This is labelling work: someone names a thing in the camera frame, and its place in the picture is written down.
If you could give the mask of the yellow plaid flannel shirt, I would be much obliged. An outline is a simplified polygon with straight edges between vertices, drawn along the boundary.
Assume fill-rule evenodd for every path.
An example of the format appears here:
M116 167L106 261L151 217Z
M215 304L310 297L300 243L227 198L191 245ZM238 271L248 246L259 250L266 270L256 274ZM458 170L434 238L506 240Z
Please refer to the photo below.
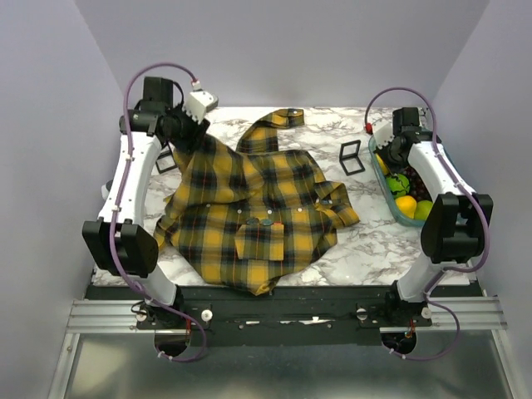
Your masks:
M307 151L280 149L278 132L303 123L302 110L279 109L235 148L211 135L192 153L175 148L181 181L155 225L159 247L174 248L206 283L255 295L318 261L359 216L346 186L327 180Z

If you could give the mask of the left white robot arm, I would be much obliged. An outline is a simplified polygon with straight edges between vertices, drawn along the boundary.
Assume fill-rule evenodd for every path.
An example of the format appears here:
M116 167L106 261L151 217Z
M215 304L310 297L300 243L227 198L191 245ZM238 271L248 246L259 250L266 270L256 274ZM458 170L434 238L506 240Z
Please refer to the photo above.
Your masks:
M119 120L121 146L105 203L95 220L82 226L82 237L98 268L118 276L144 299L139 314L176 328L184 318L183 298L158 264L155 238L144 228L145 197L152 170L175 144L187 153L196 149L209 127L206 114L218 104L198 78L192 90L174 101L180 85L147 76L135 107L123 107Z

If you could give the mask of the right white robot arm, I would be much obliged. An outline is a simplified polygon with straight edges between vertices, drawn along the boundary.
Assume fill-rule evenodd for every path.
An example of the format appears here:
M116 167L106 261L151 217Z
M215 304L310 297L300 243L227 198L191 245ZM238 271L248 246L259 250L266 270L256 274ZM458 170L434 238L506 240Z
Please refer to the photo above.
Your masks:
M421 314L445 273L469 273L467 263L485 254L493 200L460 177L437 134L422 128L415 107L393 111L392 122L376 130L373 139L389 170L414 169L433 201L421 229L421 255L392 284L382 305L384 319L399 326Z

